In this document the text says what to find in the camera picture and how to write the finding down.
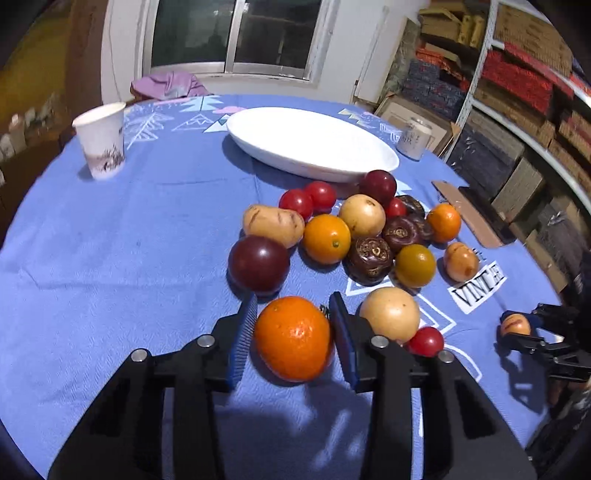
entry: dark red tomato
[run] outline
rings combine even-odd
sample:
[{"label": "dark red tomato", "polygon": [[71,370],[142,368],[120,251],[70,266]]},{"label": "dark red tomato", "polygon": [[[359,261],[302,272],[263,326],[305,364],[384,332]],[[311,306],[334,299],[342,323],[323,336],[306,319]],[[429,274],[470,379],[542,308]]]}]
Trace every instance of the dark red tomato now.
[{"label": "dark red tomato", "polygon": [[386,217],[403,217],[406,216],[406,205],[404,202],[394,197],[386,207]]},{"label": "dark red tomato", "polygon": [[300,189],[287,190],[279,200],[279,208],[296,211],[306,222],[314,213],[312,197]]},{"label": "dark red tomato", "polygon": [[232,281],[259,297],[278,291],[290,270],[287,249],[264,236],[248,235],[230,250],[228,273]]},{"label": "dark red tomato", "polygon": [[372,170],[359,182],[359,193],[377,200],[382,205],[390,203],[396,194],[396,188],[396,179],[385,170]]},{"label": "dark red tomato", "polygon": [[412,337],[407,347],[411,353],[423,356],[435,356],[443,350],[443,335],[433,327],[423,327]]},{"label": "dark red tomato", "polygon": [[304,189],[312,197],[316,213],[330,213],[336,203],[336,192],[325,181],[313,181]]}]

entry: red cherry tomato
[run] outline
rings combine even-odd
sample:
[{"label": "red cherry tomato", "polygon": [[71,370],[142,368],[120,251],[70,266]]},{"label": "red cherry tomato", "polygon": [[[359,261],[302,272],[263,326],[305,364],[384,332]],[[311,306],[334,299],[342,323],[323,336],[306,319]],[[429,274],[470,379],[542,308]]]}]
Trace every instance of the red cherry tomato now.
[{"label": "red cherry tomato", "polygon": [[443,335],[433,327],[423,327],[418,330],[408,343],[411,353],[423,356],[435,356],[443,350]]},{"label": "red cherry tomato", "polygon": [[279,208],[294,210],[307,221],[313,213],[312,197],[300,189],[287,190],[279,200]]},{"label": "red cherry tomato", "polygon": [[390,203],[386,207],[386,217],[403,217],[406,214],[406,205],[401,199],[394,197],[390,200]]},{"label": "red cherry tomato", "polygon": [[304,189],[312,197],[314,211],[317,213],[330,213],[336,203],[336,192],[325,181],[313,181]]}]

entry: mandarin orange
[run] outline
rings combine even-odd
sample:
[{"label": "mandarin orange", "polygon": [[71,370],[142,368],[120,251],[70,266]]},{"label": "mandarin orange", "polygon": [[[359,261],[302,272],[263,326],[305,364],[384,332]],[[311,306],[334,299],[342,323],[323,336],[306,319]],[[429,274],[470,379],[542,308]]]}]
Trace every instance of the mandarin orange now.
[{"label": "mandarin orange", "polygon": [[427,222],[433,227],[433,241],[441,244],[457,237],[462,227],[462,217],[448,203],[440,203],[431,210],[427,215]]},{"label": "mandarin orange", "polygon": [[318,377],[332,354],[329,321],[302,297],[270,302],[256,321],[254,341],[267,367],[289,382]]}]

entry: table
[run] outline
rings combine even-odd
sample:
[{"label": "table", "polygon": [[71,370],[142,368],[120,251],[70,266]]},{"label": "table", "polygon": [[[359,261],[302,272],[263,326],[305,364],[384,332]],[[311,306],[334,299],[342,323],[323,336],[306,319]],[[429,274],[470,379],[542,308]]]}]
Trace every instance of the table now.
[{"label": "table", "polygon": [[[130,351],[175,351],[236,312],[226,262],[243,211],[276,205],[285,189],[307,183],[255,161],[227,134],[231,114],[257,106],[316,111],[397,140],[395,129],[356,107],[302,98],[139,104],[126,113],[126,164],[114,179],[93,181],[74,139],[23,201],[0,251],[0,419],[43,476]],[[398,192],[427,207],[441,201],[432,180],[463,184],[429,153],[419,163],[401,156],[394,174]],[[530,311],[558,298],[519,242],[484,250],[466,225],[459,239],[481,250],[493,291],[465,313],[472,307],[462,298],[480,294],[451,293],[437,274],[416,296],[422,322],[443,332],[525,444],[545,414],[543,372],[516,352],[499,355],[495,332],[504,310]],[[292,256],[281,295],[320,304],[335,290],[354,311],[370,289],[341,266],[317,272]],[[288,388],[249,360],[238,389],[216,397],[228,479],[358,478],[370,398],[348,389],[338,361],[315,382]],[[420,478],[414,400],[413,476]]]}]

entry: small potato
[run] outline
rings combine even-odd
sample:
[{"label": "small potato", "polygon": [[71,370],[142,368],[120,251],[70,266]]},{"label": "small potato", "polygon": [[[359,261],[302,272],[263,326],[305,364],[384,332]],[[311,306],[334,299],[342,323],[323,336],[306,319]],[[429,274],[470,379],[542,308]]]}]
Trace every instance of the small potato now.
[{"label": "small potato", "polygon": [[250,205],[244,212],[242,229],[247,235],[264,236],[291,248],[304,235],[304,219],[293,210]]}]

